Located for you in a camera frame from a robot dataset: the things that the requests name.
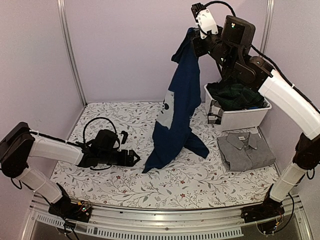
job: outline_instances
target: white bin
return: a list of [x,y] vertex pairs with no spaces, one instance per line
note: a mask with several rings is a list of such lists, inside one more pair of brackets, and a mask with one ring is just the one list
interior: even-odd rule
[[[208,114],[212,100],[209,91],[207,90],[207,84],[204,86],[205,90],[205,111]],[[247,129],[258,127],[267,112],[272,108],[272,105],[264,99],[268,104],[267,107],[250,109],[250,110],[238,110],[238,111],[224,111],[221,118],[221,124],[213,124],[214,128],[220,132],[236,129]]]

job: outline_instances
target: floral tablecloth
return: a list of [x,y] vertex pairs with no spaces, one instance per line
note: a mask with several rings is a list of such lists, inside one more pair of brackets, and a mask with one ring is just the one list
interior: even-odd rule
[[[278,179],[274,166],[246,172],[226,172],[217,145],[217,132],[206,124],[205,107],[198,107],[191,120],[192,131],[209,148],[203,159],[187,149],[163,169],[142,174],[153,150],[152,133],[159,102],[112,102],[89,104],[77,123],[70,141],[82,142],[85,124],[95,117],[111,119],[118,132],[129,133],[124,149],[133,149],[141,160],[134,167],[112,166],[93,171],[58,162],[51,179],[61,184],[71,198],[92,203],[152,209],[218,208],[261,202],[269,186]],[[86,131],[92,139],[103,128],[112,129],[103,120],[93,122]],[[256,128],[234,132],[257,132]]]

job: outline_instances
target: folded shirt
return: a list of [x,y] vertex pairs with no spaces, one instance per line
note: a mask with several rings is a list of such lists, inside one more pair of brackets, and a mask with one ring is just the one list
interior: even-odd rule
[[218,137],[221,159],[229,171],[244,172],[272,165],[276,157],[259,134],[229,133]]

